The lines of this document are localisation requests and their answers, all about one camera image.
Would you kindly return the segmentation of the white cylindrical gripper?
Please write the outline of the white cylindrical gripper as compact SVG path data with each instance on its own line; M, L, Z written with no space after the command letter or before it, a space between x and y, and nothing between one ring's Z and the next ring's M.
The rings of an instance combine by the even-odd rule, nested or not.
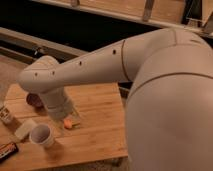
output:
M64 118L70 113L73 119L80 120L80 115L64 88L57 88L45 93L40 93L39 97L43 102L45 109L53 120L58 120L57 124L60 129L65 129Z

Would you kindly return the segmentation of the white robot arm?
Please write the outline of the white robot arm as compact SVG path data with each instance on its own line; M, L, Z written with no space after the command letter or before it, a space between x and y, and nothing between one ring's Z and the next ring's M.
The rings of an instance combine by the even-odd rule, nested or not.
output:
M129 82L125 130L131 171L213 171L213 48L197 34L165 28L58 63L43 56L19 85L64 118L69 85Z

